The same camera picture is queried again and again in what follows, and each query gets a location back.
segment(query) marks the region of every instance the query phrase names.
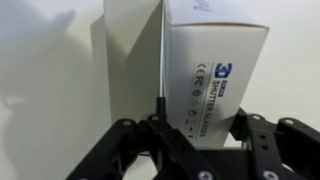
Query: metal rod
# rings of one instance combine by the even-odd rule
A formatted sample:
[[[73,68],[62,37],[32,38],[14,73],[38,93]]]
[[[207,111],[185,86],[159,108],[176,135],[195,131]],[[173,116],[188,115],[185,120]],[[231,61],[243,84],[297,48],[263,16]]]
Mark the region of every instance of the metal rod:
[[[164,97],[164,2],[162,1],[159,97]]]

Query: black metal bracket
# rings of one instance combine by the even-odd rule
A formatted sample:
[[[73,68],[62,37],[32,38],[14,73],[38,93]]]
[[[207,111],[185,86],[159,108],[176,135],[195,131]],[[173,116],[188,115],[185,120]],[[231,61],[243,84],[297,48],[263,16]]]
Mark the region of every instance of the black metal bracket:
[[[320,134],[296,119],[273,124],[240,109],[230,132],[242,148],[203,151],[173,129],[161,109],[157,112],[138,124],[118,120],[67,180],[120,180],[145,151],[157,180],[320,179]]]

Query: white background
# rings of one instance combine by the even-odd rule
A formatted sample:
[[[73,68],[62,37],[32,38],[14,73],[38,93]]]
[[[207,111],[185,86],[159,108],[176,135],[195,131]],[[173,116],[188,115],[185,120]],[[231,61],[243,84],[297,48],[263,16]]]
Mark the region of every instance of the white background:
[[[320,130],[320,1],[237,2],[270,27],[242,107]],[[102,13],[102,0],[0,1],[0,179],[64,179],[107,130],[90,37]],[[150,179],[139,163],[129,179]]]

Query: white box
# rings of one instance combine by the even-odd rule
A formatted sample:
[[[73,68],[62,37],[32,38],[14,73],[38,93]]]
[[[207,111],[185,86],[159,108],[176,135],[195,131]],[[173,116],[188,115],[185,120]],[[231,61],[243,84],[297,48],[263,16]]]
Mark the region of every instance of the white box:
[[[159,93],[160,0],[104,0],[111,119],[139,121]]]
[[[168,121],[197,148],[223,147],[267,34],[232,1],[165,1]]]

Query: screw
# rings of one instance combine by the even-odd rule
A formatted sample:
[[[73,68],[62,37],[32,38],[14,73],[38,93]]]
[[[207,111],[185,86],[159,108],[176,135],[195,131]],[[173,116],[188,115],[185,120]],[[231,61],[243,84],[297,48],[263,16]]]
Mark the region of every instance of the screw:
[[[199,172],[199,180],[213,180],[213,176],[208,171],[200,171]]]
[[[123,125],[124,125],[124,126],[129,126],[130,124],[131,124],[130,121],[125,121],[125,122],[123,122]]]
[[[280,180],[279,176],[273,171],[264,171],[263,177],[265,180]]]
[[[260,118],[260,116],[258,116],[258,115],[253,115],[253,119],[255,119],[255,120],[260,120],[261,118]]]
[[[197,112],[195,110],[189,111],[189,116],[193,117],[195,115],[197,115]]]
[[[288,124],[291,124],[291,125],[294,124],[291,119],[286,119],[285,122],[288,123]]]

